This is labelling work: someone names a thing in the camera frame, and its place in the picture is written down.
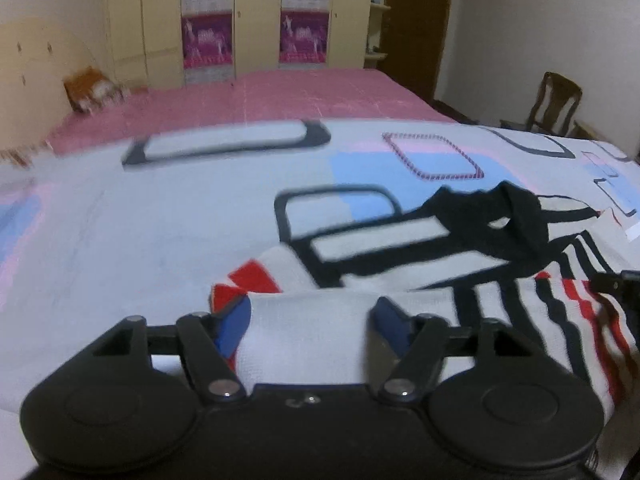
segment pillow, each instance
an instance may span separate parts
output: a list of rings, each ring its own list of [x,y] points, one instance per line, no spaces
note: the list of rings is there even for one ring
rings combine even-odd
[[[64,83],[72,108],[82,113],[94,113],[123,103],[129,94],[126,88],[91,67],[65,79]]]

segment red stripe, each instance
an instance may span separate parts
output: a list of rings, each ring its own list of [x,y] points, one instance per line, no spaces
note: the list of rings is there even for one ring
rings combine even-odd
[[[214,285],[211,287],[211,311],[215,314],[225,308],[239,296],[246,295],[246,290],[231,285]]]
[[[623,335],[622,329],[620,328],[620,313],[618,312],[616,307],[613,306],[613,304],[603,295],[591,292],[591,289],[589,288],[589,282],[584,281],[583,283],[584,288],[587,290],[590,296],[604,307],[607,313],[607,317],[609,318],[609,330],[611,332],[611,335],[613,336],[614,341],[616,342],[616,345],[618,345],[618,348],[625,357],[626,367],[628,368],[629,373],[631,373],[631,376],[634,379],[638,378],[638,364],[631,357],[631,347],[629,346],[629,343]]]
[[[237,286],[249,292],[262,292],[265,294],[282,292],[264,267],[255,260],[249,260],[238,270],[232,272],[229,278]]]
[[[580,313],[582,314],[582,317],[591,325],[596,355],[598,357],[598,361],[600,361],[600,367],[607,378],[607,383],[609,383],[609,394],[611,395],[611,399],[613,399],[613,403],[617,406],[623,400],[624,386],[620,381],[618,368],[607,351],[607,346],[605,345],[601,332],[602,327],[598,317],[593,311],[591,301],[585,300],[578,295],[578,291],[575,288],[573,280],[562,280],[562,284],[564,285],[564,292],[567,294],[567,297],[570,300],[577,301],[578,306],[580,306]]]
[[[280,288],[269,273],[255,260],[249,260],[238,270],[229,274],[229,278],[238,286],[217,284],[211,287],[210,307],[213,313],[223,310],[231,301],[248,292],[276,294]],[[236,352],[226,360],[229,368],[236,370]]]

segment pink poster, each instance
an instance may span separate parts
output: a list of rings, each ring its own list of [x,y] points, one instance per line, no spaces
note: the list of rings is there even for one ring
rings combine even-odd
[[[232,15],[204,14],[182,19],[184,67],[233,63]]]
[[[329,31],[327,12],[282,11],[281,63],[324,63]]]

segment blue patch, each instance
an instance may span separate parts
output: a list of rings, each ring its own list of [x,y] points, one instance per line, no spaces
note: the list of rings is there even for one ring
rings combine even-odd
[[[215,345],[222,357],[229,359],[240,344],[251,322],[251,301],[244,297],[233,308],[222,313],[220,331]]]
[[[584,169],[593,177],[594,187],[607,195],[612,204],[626,216],[631,217],[640,210],[640,192],[621,173],[597,158],[590,159]]]
[[[411,318],[387,298],[380,298],[371,311],[373,326],[399,358],[411,346]]]
[[[385,187],[396,197],[403,211],[420,207],[441,186],[459,192],[489,190],[507,180],[523,186],[511,172],[492,158],[469,154],[484,171],[482,179],[428,181],[416,177],[395,153],[338,153],[331,157],[335,184],[367,184]],[[453,173],[460,169],[468,171],[469,164],[455,153],[412,153],[412,163],[426,173]],[[350,206],[354,221],[367,221],[388,216],[390,205],[386,200],[373,195],[342,194],[341,198]]]
[[[15,249],[42,207],[35,195],[11,204],[0,204],[0,262],[4,262]]]

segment round black pad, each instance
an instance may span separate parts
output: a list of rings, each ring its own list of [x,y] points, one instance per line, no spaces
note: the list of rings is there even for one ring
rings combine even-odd
[[[475,368],[434,390],[428,416],[447,447],[506,473],[583,459],[602,430],[598,397],[568,373],[552,371],[540,381],[530,367],[517,368]]]
[[[101,379],[81,386],[45,381],[27,396],[20,423],[40,462],[125,472],[174,450],[196,421],[195,396],[175,378],[145,370],[140,384]]]

